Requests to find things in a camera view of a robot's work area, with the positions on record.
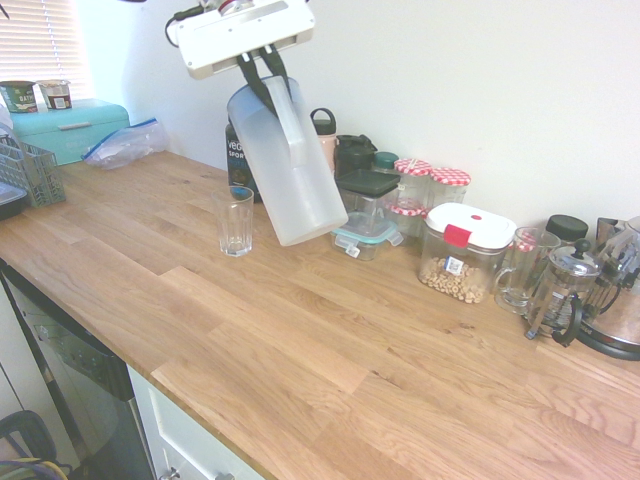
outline white plastic pitcher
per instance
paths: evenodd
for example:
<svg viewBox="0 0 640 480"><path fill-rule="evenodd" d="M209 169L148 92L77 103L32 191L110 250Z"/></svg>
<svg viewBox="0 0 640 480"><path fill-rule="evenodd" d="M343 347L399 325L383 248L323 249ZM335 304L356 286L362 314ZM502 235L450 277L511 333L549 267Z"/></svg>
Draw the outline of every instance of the white plastic pitcher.
<svg viewBox="0 0 640 480"><path fill-rule="evenodd" d="M260 195L283 246L330 232L349 219L298 83L263 80L278 117L247 85L227 110Z"/></svg>

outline drinking glass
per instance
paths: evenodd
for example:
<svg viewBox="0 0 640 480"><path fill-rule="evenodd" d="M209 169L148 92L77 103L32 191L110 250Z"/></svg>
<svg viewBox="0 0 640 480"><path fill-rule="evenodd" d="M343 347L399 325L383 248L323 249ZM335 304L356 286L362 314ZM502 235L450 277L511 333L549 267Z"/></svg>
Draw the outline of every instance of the drinking glass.
<svg viewBox="0 0 640 480"><path fill-rule="evenodd" d="M251 251L253 190L246 187L221 187L211 197L218 223L220 250L231 257Z"/></svg>
<svg viewBox="0 0 640 480"><path fill-rule="evenodd" d="M495 285L498 285L501 277L509 274L505 286L495 295L496 303L510 312L524 314L548 263L549 253L559 246L560 239L542 228L517 229L509 266L496 275Z"/></svg>

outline window blind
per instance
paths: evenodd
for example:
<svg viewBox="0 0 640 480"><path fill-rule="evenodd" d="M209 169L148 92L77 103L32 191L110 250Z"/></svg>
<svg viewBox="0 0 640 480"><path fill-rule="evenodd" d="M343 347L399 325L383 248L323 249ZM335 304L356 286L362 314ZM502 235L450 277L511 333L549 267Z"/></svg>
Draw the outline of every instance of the window blind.
<svg viewBox="0 0 640 480"><path fill-rule="evenodd" d="M11 17L0 13L0 81L65 79L72 100L93 97L74 0L0 4Z"/></svg>

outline dishwasher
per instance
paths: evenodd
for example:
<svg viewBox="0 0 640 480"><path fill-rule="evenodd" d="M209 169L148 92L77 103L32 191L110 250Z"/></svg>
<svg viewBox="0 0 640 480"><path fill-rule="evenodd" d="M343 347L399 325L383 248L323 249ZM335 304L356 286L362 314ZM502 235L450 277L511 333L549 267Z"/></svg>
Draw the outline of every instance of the dishwasher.
<svg viewBox="0 0 640 480"><path fill-rule="evenodd" d="M152 480L126 364L10 266L7 294L87 480Z"/></svg>

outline gray dish drainer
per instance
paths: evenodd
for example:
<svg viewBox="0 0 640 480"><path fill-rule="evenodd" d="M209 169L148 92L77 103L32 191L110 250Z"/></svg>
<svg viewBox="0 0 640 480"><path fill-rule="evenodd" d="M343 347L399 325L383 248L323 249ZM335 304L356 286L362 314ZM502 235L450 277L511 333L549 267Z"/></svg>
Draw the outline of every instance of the gray dish drainer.
<svg viewBox="0 0 640 480"><path fill-rule="evenodd" d="M43 207L66 199L56 172L53 152L20 142L13 131L0 123L0 182L22 188L32 207Z"/></svg>

